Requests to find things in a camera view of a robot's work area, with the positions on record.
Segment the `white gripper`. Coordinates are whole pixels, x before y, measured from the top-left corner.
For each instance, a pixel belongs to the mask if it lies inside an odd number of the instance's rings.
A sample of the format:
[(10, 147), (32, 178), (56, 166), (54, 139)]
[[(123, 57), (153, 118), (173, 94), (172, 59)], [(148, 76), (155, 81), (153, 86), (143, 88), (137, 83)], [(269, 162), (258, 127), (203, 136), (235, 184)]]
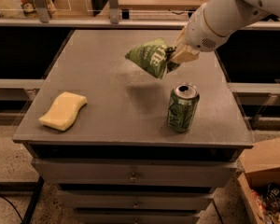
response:
[(187, 27), (184, 26), (178, 34), (173, 44), (176, 51), (169, 61), (192, 62), (199, 58), (200, 51), (210, 52), (225, 44), (232, 33), (231, 16), (230, 6), (220, 3), (202, 4), (191, 15)]

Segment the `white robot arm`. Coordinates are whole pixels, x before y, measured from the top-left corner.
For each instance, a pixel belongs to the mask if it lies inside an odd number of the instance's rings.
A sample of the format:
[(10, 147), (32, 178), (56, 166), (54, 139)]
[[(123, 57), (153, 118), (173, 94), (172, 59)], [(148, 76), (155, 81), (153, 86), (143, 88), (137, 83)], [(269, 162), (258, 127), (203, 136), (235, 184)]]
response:
[(170, 62), (194, 61), (200, 52), (214, 51), (234, 32), (270, 14), (280, 18), (280, 0), (210, 0), (190, 16), (175, 41)]

